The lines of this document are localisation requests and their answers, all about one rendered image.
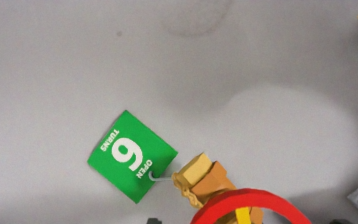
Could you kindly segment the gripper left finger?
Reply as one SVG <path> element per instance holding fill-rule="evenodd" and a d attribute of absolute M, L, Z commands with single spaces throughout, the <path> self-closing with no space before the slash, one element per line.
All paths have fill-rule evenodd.
<path fill-rule="evenodd" d="M 148 218 L 146 224 L 162 224 L 162 221 L 159 221 L 158 218 Z"/>

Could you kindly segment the green square tag with white number 6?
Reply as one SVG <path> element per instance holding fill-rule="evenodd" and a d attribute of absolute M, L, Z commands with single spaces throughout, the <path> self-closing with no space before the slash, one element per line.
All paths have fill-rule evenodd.
<path fill-rule="evenodd" d="M 190 205 L 199 211 L 203 205 L 178 181 L 178 173 L 159 178 L 177 154 L 159 136 L 124 111 L 87 163 L 135 204 L 156 181 L 172 180 L 174 187 L 181 189 L 182 197 L 190 199 Z"/>

